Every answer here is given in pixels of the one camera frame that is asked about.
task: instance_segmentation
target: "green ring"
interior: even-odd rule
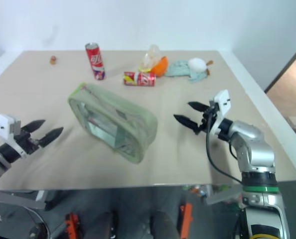
[[[260,193],[277,193],[279,192],[278,187],[266,187],[266,186],[245,186],[243,190],[246,192],[260,192]]]

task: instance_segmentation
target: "orange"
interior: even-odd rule
[[[167,70],[167,66],[168,66],[168,59],[166,56],[164,56],[156,65],[154,65],[154,67],[152,67],[150,72],[156,74],[156,76],[158,77],[163,76],[163,74]]]

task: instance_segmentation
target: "white ball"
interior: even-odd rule
[[[188,61],[188,66],[195,72],[204,72],[207,70],[206,62],[200,58],[192,58]]]

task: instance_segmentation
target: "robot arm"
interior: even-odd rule
[[[252,125],[224,118],[231,107],[227,90],[218,93],[210,106],[199,102],[188,104],[203,112],[202,124],[198,126],[185,116],[174,115],[181,124],[195,134],[207,132],[210,127],[211,135],[229,142],[236,150],[242,174],[242,200],[247,207],[241,211],[240,232],[235,238],[289,239],[284,204],[275,177],[274,153],[263,133]]]
[[[24,127],[20,121],[8,115],[0,115],[0,137],[5,142],[0,146],[0,177],[11,168],[11,164],[19,158],[26,158],[39,147],[46,147],[55,140],[63,128],[53,129],[40,140],[32,139],[30,133],[39,129],[44,120],[35,120]]]

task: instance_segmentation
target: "light blue cloth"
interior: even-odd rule
[[[179,60],[168,66],[165,76],[189,76],[189,81],[198,82],[208,76],[207,72],[195,72],[188,66],[188,61]]]

